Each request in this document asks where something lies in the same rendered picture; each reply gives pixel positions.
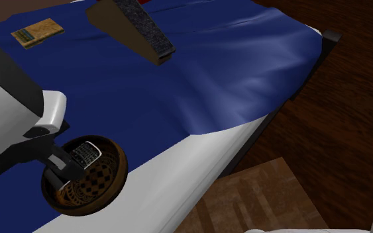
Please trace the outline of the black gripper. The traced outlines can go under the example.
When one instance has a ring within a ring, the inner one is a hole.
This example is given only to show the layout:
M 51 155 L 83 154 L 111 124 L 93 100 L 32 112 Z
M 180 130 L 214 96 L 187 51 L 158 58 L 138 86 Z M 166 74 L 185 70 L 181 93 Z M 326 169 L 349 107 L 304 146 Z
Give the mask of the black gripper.
M 9 146 L 0 154 L 0 175 L 18 163 L 38 160 L 46 165 L 43 176 L 57 191 L 63 190 L 71 181 L 81 179 L 85 175 L 83 166 L 54 142 L 54 139 L 69 127 L 70 125 L 63 120 L 60 130 L 56 133 Z

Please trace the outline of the black keypad phone silver rim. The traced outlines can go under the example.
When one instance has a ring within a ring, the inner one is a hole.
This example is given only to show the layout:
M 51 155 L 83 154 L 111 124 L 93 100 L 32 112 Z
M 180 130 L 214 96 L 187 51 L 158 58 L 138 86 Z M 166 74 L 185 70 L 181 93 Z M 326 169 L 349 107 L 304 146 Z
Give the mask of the black keypad phone silver rim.
M 77 148 L 73 149 L 70 155 L 84 169 L 87 169 L 102 156 L 102 152 L 95 144 L 85 141 Z

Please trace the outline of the brown patterned wooden bowl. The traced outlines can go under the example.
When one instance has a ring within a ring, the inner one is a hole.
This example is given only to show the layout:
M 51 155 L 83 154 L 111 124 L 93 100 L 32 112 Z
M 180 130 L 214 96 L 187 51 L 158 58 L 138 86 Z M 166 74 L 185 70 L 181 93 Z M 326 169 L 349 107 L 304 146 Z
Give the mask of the brown patterned wooden bowl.
M 84 177 L 69 182 L 61 190 L 55 189 L 45 175 L 41 178 L 43 197 L 61 214 L 87 216 L 104 209 L 119 195 L 127 180 L 127 157 L 118 144 L 106 137 L 81 136 L 62 148 L 71 152 L 87 141 L 99 148 L 101 156 L 85 170 Z

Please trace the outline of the tan brown book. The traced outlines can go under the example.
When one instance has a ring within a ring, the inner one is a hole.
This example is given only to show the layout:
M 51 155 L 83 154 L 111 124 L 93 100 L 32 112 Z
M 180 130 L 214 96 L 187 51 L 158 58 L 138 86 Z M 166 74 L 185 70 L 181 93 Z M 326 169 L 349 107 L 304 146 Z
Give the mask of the tan brown book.
M 32 48 L 41 44 L 46 39 L 58 34 L 64 33 L 65 30 L 51 18 L 26 26 L 20 30 L 14 31 L 11 35 L 19 42 L 24 49 Z

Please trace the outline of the brown box with dark top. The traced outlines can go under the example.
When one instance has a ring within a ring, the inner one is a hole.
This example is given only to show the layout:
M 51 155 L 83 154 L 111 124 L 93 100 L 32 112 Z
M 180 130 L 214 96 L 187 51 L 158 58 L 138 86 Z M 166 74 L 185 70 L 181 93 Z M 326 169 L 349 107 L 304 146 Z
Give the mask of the brown box with dark top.
M 98 0 L 85 13 L 93 26 L 157 66 L 176 51 L 137 0 Z

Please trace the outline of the bed with blue cover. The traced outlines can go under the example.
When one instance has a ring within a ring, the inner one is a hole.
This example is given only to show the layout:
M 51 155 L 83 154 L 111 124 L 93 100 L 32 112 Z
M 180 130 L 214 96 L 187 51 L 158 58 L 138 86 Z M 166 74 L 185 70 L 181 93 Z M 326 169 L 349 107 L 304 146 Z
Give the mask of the bed with blue cover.
M 89 216 L 42 197 L 9 205 L 16 233 L 173 233 L 266 115 L 304 83 L 323 35 L 251 0 L 152 0 L 144 8 L 176 47 L 155 66 L 89 23 L 83 0 L 13 15 L 0 47 L 44 89 L 67 98 L 59 143 L 94 134 L 127 155 L 122 193 Z M 24 49 L 11 35 L 51 18 L 65 32 Z

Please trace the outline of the brown patchwork rug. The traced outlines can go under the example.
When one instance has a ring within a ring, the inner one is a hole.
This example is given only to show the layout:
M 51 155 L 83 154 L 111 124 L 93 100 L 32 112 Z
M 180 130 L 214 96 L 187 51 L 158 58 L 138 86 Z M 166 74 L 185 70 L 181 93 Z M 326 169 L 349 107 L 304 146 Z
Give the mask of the brown patchwork rug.
M 277 158 L 216 180 L 174 233 L 326 227 L 284 158 Z

